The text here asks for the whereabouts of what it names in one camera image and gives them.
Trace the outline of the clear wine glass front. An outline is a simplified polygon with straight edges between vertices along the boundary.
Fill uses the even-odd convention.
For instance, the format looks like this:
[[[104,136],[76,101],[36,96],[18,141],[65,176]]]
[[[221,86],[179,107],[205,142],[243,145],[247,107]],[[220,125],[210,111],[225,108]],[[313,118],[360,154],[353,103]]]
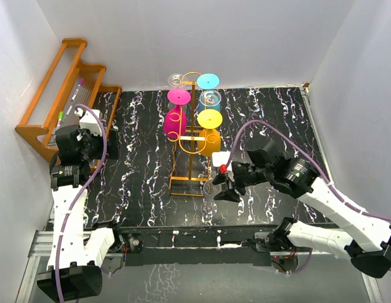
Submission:
[[[203,184],[203,203],[202,213],[206,220],[211,220],[217,214],[218,206],[214,200],[214,197],[220,192],[220,187],[213,185],[212,180],[209,180]]]

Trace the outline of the magenta plastic wine glass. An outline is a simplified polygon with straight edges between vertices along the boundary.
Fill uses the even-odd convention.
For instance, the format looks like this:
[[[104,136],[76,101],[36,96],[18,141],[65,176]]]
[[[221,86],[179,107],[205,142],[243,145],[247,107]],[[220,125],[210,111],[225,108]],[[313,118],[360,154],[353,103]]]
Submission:
[[[183,106],[189,103],[191,95],[183,88],[174,88],[168,91],[167,99],[174,107],[165,116],[164,133],[170,140],[176,141],[186,132],[187,117]]]

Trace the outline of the orange plastic wine glass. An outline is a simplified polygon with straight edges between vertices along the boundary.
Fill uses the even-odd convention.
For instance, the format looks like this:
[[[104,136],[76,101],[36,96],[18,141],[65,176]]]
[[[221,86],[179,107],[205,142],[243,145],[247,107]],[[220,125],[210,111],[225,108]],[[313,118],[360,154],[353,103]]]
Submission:
[[[221,138],[217,128],[222,124],[222,114],[214,109],[205,109],[199,113],[197,121],[203,128],[200,136],[205,138],[198,142],[198,153],[211,157],[213,152],[220,151]]]

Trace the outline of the clear flute glass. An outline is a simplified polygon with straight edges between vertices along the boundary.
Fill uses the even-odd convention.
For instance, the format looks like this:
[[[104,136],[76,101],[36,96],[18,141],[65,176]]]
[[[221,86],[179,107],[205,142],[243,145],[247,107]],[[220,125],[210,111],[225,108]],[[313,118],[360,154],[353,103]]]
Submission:
[[[204,90],[200,95],[200,103],[206,107],[213,107],[219,105],[222,97],[217,90]]]

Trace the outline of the grey clear wine glass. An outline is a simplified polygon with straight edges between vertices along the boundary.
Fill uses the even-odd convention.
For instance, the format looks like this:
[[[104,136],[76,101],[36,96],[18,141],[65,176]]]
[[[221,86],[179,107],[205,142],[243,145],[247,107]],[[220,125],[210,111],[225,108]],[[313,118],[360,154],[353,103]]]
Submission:
[[[167,79],[167,82],[170,86],[174,88],[184,87],[186,86],[187,77],[185,77],[183,74],[174,73],[170,75]]]

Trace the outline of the blue plastic wine glass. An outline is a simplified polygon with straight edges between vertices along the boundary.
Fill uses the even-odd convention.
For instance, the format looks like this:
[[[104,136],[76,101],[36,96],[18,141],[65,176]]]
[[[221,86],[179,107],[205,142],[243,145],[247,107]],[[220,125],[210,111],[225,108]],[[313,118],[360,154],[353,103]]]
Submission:
[[[202,90],[199,96],[199,110],[213,109],[219,112],[222,96],[216,88],[220,78],[216,74],[205,73],[198,77],[196,83]]]

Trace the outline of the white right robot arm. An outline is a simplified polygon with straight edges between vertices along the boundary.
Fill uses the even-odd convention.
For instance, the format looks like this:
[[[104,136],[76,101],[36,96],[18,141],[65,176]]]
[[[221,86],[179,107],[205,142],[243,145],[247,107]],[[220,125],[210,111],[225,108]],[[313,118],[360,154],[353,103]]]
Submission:
[[[271,233],[253,240],[256,248],[288,251],[308,247],[346,259],[360,272],[382,278],[391,269],[391,223],[352,210],[337,199],[337,191],[320,177],[314,166],[302,158],[286,158],[270,140],[248,152],[249,163],[233,162],[230,152],[212,153],[217,173],[212,181],[221,190],[216,200],[240,202],[246,188],[269,183],[274,189],[312,206],[338,228],[325,229],[285,217]]]

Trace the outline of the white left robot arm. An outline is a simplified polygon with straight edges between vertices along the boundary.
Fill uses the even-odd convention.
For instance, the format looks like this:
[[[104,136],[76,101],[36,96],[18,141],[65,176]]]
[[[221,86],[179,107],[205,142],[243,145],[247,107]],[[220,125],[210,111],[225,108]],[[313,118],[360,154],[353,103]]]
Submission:
[[[102,264],[107,253],[123,246],[115,221],[96,223],[84,235],[84,208],[88,186],[99,173],[92,160],[104,161],[107,140],[103,127],[78,125],[56,131],[58,151],[49,162],[50,187],[54,200],[51,254],[45,272],[37,275],[37,286],[53,302],[95,297],[102,290]]]

